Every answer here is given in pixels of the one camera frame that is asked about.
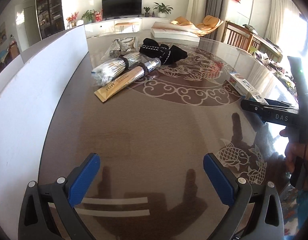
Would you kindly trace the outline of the right hand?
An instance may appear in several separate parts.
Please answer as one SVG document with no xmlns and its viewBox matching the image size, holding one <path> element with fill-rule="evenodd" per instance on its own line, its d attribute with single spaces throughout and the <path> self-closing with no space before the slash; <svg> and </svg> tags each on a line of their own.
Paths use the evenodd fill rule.
<svg viewBox="0 0 308 240">
<path fill-rule="evenodd" d="M 305 145 L 295 142 L 288 142 L 285 149 L 285 157 L 286 157 L 285 164 L 287 166 L 288 171 L 291 174 L 293 174 L 295 170 L 294 160 L 296 157 L 303 158 L 305 147 L 307 147 L 305 153 L 307 178 L 304 182 L 303 190 L 308 191 L 308 144 Z"/>
</svg>

